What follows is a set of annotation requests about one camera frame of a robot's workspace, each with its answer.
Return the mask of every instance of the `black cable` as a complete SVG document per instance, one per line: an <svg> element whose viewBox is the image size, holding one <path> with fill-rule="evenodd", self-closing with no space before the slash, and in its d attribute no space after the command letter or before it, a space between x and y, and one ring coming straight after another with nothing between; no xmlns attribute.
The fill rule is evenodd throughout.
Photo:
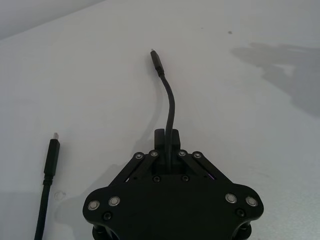
<svg viewBox="0 0 320 240"><path fill-rule="evenodd" d="M60 149L60 143L58 141L58 138L58 134L55 133L49 143L49 149L46 156L44 167L43 190L34 240L42 240L42 237L44 235L50 187L56 174L56 168L58 163Z"/></svg>
<svg viewBox="0 0 320 240"><path fill-rule="evenodd" d="M171 172L172 168L172 160L171 160L171 155L172 155L172 129L174 126L174 119L175 119L175 98L174 94L171 90L171 87L165 77L165 70L161 64L160 57L156 53L155 50L151 51L151 57L153 61L153 65L155 70L158 73L158 76L160 77L166 93L168 94L168 99L169 99L169 113L168 113L168 119L166 121L166 126L165 126L165 136L164 136L164 151L165 151L165 159L166 159L166 169L167 172Z"/></svg>

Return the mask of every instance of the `white table surface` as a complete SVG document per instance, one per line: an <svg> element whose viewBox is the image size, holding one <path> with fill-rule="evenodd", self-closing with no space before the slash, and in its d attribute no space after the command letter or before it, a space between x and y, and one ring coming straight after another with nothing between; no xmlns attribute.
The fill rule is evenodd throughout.
<svg viewBox="0 0 320 240"><path fill-rule="evenodd" d="M250 239L318 240L319 9L318 0L108 0L0 41L0 239L33 239L54 132L43 239L92 239L86 196L151 150L166 124L154 48L181 147L263 200Z"/></svg>

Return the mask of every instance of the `silver screw head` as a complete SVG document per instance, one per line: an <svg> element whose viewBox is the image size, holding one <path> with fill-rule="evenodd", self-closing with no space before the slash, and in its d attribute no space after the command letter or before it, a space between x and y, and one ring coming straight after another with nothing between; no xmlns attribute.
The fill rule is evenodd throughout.
<svg viewBox="0 0 320 240"><path fill-rule="evenodd" d="M137 154L135 155L135 158L136 158L136 159L142 159L142 158L143 158L143 155L142 155L141 153L137 153Z"/></svg>
<svg viewBox="0 0 320 240"><path fill-rule="evenodd" d="M247 196L245 198L245 201L248 205L250 205L251 207L256 207L258 206L258 201L255 200L252 196Z"/></svg>
<svg viewBox="0 0 320 240"><path fill-rule="evenodd" d="M118 196L112 196L109 199L109 205L111 207L117 206L120 203L120 198Z"/></svg>
<svg viewBox="0 0 320 240"><path fill-rule="evenodd" d="M235 204L237 202L237 197L235 195L233 195L232 193L228 193L225 195L225 200L228 203Z"/></svg>
<svg viewBox="0 0 320 240"><path fill-rule="evenodd" d="M96 210L96 209L99 207L99 205L100 205L100 202L99 202L99 201L93 200L93 201L89 202L89 204L88 204L88 209L89 209L90 211Z"/></svg>
<svg viewBox="0 0 320 240"><path fill-rule="evenodd" d="M198 153L198 152L196 152L193 156L194 156L195 158L197 158L197 159L201 158L201 154Z"/></svg>
<svg viewBox="0 0 320 240"><path fill-rule="evenodd" d="M183 157L183 156L187 155L187 153L186 153L185 151L180 151L180 152L178 153L178 155L179 155L180 157Z"/></svg>
<svg viewBox="0 0 320 240"><path fill-rule="evenodd" d="M158 153L157 153L156 151L152 151L152 152L151 152L151 156L152 156L152 157L156 157L156 156L158 156Z"/></svg>

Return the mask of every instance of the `black metal plate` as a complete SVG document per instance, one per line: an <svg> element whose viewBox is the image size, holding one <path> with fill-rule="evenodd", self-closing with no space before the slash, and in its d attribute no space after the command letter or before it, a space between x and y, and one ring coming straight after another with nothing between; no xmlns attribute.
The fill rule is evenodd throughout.
<svg viewBox="0 0 320 240"><path fill-rule="evenodd" d="M160 175L160 182L152 177L130 179L121 184L104 187L92 192L83 207L85 219L94 225L111 229L120 240L231 240L244 223L258 219L264 207L258 194L251 188L204 176ZM229 203L225 196L232 193L236 203ZM109 206L113 196L120 198L117 206ZM258 206L246 203L253 197ZM88 204L98 200L96 210ZM245 216L236 214L242 209ZM109 221L103 220L111 212Z"/></svg>

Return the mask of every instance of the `screw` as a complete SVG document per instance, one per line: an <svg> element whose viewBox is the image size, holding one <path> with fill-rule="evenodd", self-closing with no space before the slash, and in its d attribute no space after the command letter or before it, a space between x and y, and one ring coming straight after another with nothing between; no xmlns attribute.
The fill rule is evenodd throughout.
<svg viewBox="0 0 320 240"><path fill-rule="evenodd" d="M105 221L109 221L112 218L112 213L107 211L104 215L103 215L103 220Z"/></svg>
<svg viewBox="0 0 320 240"><path fill-rule="evenodd" d="M152 152L151 152L151 156L152 156L152 157L156 157L156 156L158 156L158 153L157 153L156 151L152 151Z"/></svg>
<svg viewBox="0 0 320 240"><path fill-rule="evenodd" d="M178 155L179 155L180 157L183 157L183 156L187 155L187 153L186 153L185 151L180 151L180 152L178 153Z"/></svg>
<svg viewBox="0 0 320 240"><path fill-rule="evenodd" d="M188 181L189 181L189 177L188 177L187 175L183 175L183 176L181 177L181 179L182 179L182 181L184 181L184 182L188 182Z"/></svg>
<svg viewBox="0 0 320 240"><path fill-rule="evenodd" d="M143 158L143 155L142 155L141 153L137 153L137 154L135 155L135 158L136 158L136 159L142 159L142 158Z"/></svg>
<svg viewBox="0 0 320 240"><path fill-rule="evenodd" d="M89 202L89 204L88 204L88 209L89 209L90 211L96 210L96 209L99 207L99 205L100 205L100 202L99 202L99 201L93 200L93 201Z"/></svg>
<svg viewBox="0 0 320 240"><path fill-rule="evenodd" d="M257 200L255 200L253 197L251 197L251 196L247 196L246 198L245 198L245 201L246 201L246 203L248 204L248 205L250 205L251 207L256 207L256 206L258 206L258 201Z"/></svg>
<svg viewBox="0 0 320 240"><path fill-rule="evenodd" d="M225 195L225 200L228 203L235 204L237 202L237 197L235 195L233 195L232 193L228 193Z"/></svg>
<svg viewBox="0 0 320 240"><path fill-rule="evenodd" d="M154 177L153 177L153 181L154 181L155 183L159 183L159 182L161 181L161 178L160 178L159 176L154 176Z"/></svg>
<svg viewBox="0 0 320 240"><path fill-rule="evenodd" d="M241 208L238 208L238 209L235 211L235 213L236 213L240 218L243 218L243 217L246 215L245 211L244 211L243 209L241 209Z"/></svg>
<svg viewBox="0 0 320 240"><path fill-rule="evenodd" d="M111 207L117 206L120 203L120 198L118 196L110 197L109 199L109 205Z"/></svg>
<svg viewBox="0 0 320 240"><path fill-rule="evenodd" d="M195 158L197 158L197 159L201 158L201 154L198 153L198 152L196 152L193 156L194 156Z"/></svg>

